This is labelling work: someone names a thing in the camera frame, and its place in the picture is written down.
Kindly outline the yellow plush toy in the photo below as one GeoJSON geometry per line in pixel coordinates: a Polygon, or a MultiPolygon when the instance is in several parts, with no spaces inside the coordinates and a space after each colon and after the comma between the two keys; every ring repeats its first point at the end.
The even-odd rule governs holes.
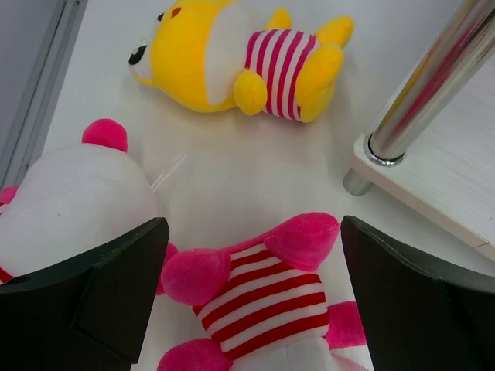
{"type": "Polygon", "coordinates": [[[200,113],[236,107],[302,123],[328,108],[354,29],[340,16],[302,32],[284,8],[257,29],[237,1],[177,1],[156,21],[128,59],[139,83],[200,113]]]}

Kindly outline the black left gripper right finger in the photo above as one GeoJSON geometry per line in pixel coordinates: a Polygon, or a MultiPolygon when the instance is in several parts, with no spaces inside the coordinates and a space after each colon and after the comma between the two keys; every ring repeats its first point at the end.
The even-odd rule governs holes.
{"type": "Polygon", "coordinates": [[[494,279],[355,216],[343,252],[375,370],[492,370],[494,279]]]}

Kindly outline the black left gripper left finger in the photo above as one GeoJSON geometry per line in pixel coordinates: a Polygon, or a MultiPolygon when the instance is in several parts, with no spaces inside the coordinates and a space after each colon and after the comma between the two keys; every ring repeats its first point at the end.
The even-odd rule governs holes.
{"type": "Polygon", "coordinates": [[[129,370],[138,362],[166,255],[154,218],[1,286],[3,370],[129,370]]]}

